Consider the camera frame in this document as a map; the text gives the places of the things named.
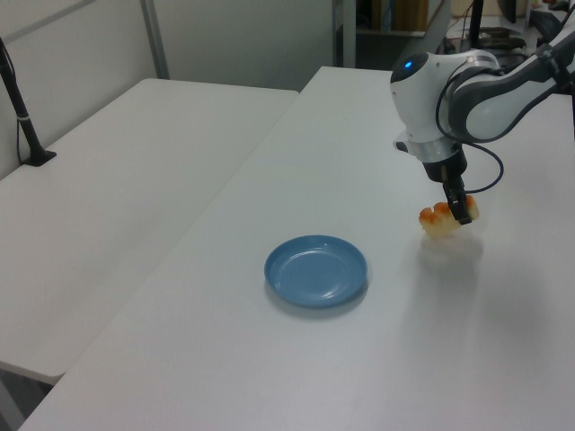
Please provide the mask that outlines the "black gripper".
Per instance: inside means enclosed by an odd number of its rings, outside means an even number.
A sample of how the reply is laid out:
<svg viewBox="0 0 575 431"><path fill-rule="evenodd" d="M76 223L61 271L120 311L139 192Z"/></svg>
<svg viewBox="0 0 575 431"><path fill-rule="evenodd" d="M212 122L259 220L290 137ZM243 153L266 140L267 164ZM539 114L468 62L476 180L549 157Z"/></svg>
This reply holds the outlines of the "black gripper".
<svg viewBox="0 0 575 431"><path fill-rule="evenodd" d="M459 224L470 224L472 217L467 205L467 192L464 180L461 178L467 169L464 152L456 152L439 162L424 163L428 178L437 183L443 183L447 204Z"/></svg>

